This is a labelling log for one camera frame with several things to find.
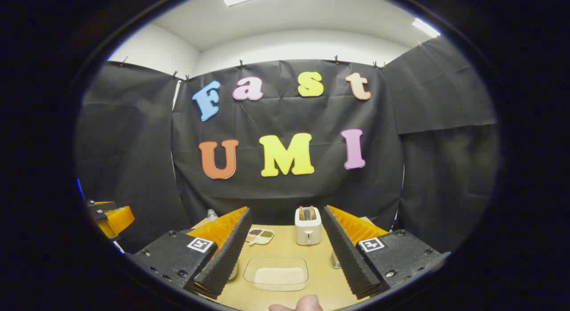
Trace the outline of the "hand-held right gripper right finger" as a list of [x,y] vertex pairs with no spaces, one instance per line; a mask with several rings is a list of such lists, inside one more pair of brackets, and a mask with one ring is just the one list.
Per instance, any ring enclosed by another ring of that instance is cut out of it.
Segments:
[[323,209],[322,225],[358,299],[407,284],[438,269],[450,255],[407,230],[387,232],[331,205]]

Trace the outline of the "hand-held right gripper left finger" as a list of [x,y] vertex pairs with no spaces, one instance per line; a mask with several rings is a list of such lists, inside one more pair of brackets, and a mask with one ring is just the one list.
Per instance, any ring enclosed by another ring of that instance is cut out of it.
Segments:
[[130,259],[169,286],[217,299],[251,225],[251,209],[242,207],[187,233],[169,230]]

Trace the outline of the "clear container of rice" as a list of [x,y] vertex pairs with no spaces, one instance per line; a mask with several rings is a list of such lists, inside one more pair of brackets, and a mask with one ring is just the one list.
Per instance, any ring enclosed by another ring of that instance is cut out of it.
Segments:
[[308,281],[307,263],[302,258],[251,258],[244,279],[263,291],[301,291]]

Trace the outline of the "white divided condiment tray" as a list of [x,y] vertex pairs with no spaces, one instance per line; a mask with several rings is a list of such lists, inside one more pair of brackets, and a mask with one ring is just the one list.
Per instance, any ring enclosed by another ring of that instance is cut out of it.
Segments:
[[248,242],[249,246],[254,244],[265,245],[271,242],[275,235],[275,232],[270,229],[262,229],[262,228],[251,228],[246,236],[246,241]]

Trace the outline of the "white toaster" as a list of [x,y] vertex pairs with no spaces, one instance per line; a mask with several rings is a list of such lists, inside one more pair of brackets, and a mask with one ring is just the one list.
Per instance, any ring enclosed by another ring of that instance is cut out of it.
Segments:
[[299,208],[296,209],[294,215],[296,242],[300,246],[312,246],[321,242],[322,218],[319,210],[315,208],[315,220],[308,220],[309,207],[303,207],[305,212],[305,220],[299,220]]

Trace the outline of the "black backdrop cloth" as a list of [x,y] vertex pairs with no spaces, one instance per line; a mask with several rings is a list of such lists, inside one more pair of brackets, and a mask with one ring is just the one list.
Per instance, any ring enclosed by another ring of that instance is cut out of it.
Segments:
[[489,207],[501,162],[487,88],[444,37],[381,69],[269,61],[180,82],[106,62],[84,94],[75,153],[86,199],[131,207],[129,252],[208,209],[287,225],[301,205],[454,251]]

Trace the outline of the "ceiling light panel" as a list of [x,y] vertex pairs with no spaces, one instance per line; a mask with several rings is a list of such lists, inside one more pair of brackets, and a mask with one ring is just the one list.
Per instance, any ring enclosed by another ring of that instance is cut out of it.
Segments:
[[430,36],[431,38],[436,38],[440,36],[440,32],[437,31],[436,29],[434,29],[431,25],[428,25],[427,23],[425,23],[424,21],[422,21],[419,18],[415,18],[415,20],[412,22],[412,25],[416,28],[419,29],[421,32],[425,33],[426,35]]

